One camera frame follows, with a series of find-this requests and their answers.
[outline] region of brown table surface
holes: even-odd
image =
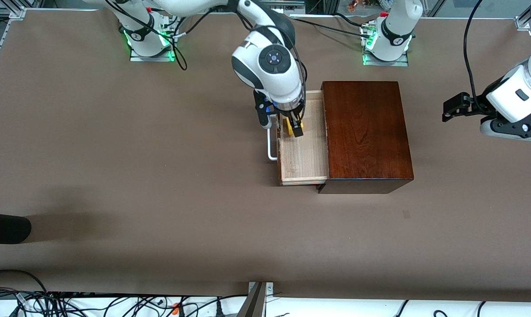
[[[465,20],[421,20],[407,68],[362,66],[357,38],[294,24],[309,90],[400,83],[414,181],[389,195],[280,187],[231,69],[247,34],[236,16],[181,38],[181,72],[129,62],[107,10],[29,11],[0,52],[0,213],[31,215],[36,242],[0,245],[0,269],[54,291],[225,295],[271,280],[289,296],[531,300],[531,143],[483,136],[476,117],[441,122],[469,89]],[[531,39],[475,20],[469,48],[480,92]]]

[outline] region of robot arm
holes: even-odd
[[[423,12],[420,0],[395,0],[388,16],[376,19],[377,36],[366,48],[380,60],[397,60],[408,49]]]
[[[442,121],[484,114],[483,134],[531,141],[531,56],[490,84],[476,99],[478,103],[462,92],[443,103]]]
[[[140,56],[156,56],[169,50],[169,42],[165,41],[159,34],[155,34],[142,24],[134,21],[130,16],[122,14],[120,10],[135,17],[142,23],[165,32],[169,25],[169,18],[162,16],[158,12],[148,12],[142,0],[84,0],[89,4],[98,4],[109,8],[118,18],[124,28],[124,34],[128,38],[131,48]]]
[[[255,27],[232,54],[236,75],[254,89],[261,126],[271,127],[271,116],[289,119],[295,136],[302,135],[304,85],[299,67],[289,50],[295,44],[291,22],[258,0],[154,0],[170,14],[191,16],[215,6],[226,6],[247,18]]]

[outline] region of dark wooden box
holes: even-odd
[[[397,82],[327,81],[306,103],[304,136],[278,129],[282,184],[390,193],[414,179]]]

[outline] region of yellow object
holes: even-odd
[[[291,126],[291,121],[289,121],[289,118],[285,118],[285,121],[287,122],[287,131],[289,132],[289,135],[293,135],[293,127]],[[301,121],[301,129],[304,128],[304,125]]]

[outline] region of drawer handle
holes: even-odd
[[[271,130],[271,128],[267,129],[267,157],[269,157],[269,160],[271,161],[277,161],[277,156],[271,155],[271,133],[269,130]]]

